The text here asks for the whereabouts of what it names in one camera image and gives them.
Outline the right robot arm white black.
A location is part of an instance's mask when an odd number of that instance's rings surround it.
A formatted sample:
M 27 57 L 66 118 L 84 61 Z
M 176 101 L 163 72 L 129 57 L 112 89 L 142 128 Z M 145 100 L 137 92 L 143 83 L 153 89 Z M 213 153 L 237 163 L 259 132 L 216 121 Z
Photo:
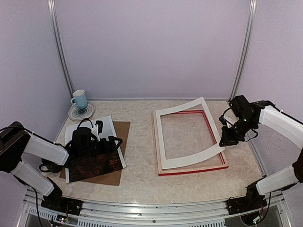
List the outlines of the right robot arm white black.
M 268 205 L 265 195 L 277 190 L 287 190 L 303 181 L 303 123 L 280 110 L 269 100 L 249 102 L 245 96 L 235 96 L 229 102 L 230 110 L 237 117 L 235 123 L 230 122 L 222 114 L 219 118 L 223 124 L 220 147 L 237 145 L 245 142 L 246 133 L 255 132 L 259 125 L 270 128 L 279 134 L 274 142 L 267 142 L 267 150 L 283 151 L 286 155 L 298 155 L 288 167 L 260 180 L 246 188 L 246 195 L 229 198 L 227 208 L 229 214 L 237 214 Z

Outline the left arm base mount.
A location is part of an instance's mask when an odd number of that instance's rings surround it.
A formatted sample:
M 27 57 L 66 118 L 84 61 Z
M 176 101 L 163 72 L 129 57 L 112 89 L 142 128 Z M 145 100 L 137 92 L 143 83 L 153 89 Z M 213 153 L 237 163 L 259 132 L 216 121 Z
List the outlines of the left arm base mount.
M 83 201 L 61 197 L 58 201 L 50 201 L 48 198 L 43 198 L 41 206 L 50 210 L 55 210 L 65 214 L 79 216 L 83 205 Z

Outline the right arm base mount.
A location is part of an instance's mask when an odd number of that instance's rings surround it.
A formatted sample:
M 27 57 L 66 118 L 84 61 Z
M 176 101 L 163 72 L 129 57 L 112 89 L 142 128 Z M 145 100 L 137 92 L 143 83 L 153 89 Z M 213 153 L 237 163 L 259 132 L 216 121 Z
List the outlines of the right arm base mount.
M 246 197 L 230 197 L 226 201 L 226 205 L 229 215 L 234 215 L 265 207 L 267 206 L 267 201 L 264 197 L 261 197 L 255 201 L 249 201 Z

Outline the red landscape photo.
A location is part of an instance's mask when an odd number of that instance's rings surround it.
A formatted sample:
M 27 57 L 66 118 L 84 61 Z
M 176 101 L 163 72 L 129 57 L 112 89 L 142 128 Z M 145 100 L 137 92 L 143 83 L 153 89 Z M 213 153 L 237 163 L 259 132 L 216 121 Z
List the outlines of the red landscape photo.
M 66 182 L 73 183 L 111 174 L 122 170 L 123 164 L 117 151 L 89 157 L 79 165 L 67 168 Z

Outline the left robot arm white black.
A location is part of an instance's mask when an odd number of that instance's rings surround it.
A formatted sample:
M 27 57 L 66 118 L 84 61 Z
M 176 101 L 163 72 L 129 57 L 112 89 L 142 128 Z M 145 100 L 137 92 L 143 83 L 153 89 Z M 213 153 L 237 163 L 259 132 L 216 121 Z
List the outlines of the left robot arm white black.
M 30 154 L 41 158 L 46 172 L 58 173 L 64 168 L 68 182 L 125 168 L 120 150 L 123 140 L 114 135 L 101 138 L 102 130 L 102 121 L 96 121 L 90 127 L 79 124 L 72 132 L 71 140 L 62 145 L 24 128 L 20 122 L 13 122 L 0 130 L 0 169 L 32 187 L 36 194 L 40 193 L 43 196 L 42 207 L 79 215 L 82 201 L 63 197 L 60 187 L 36 171 L 22 156 Z

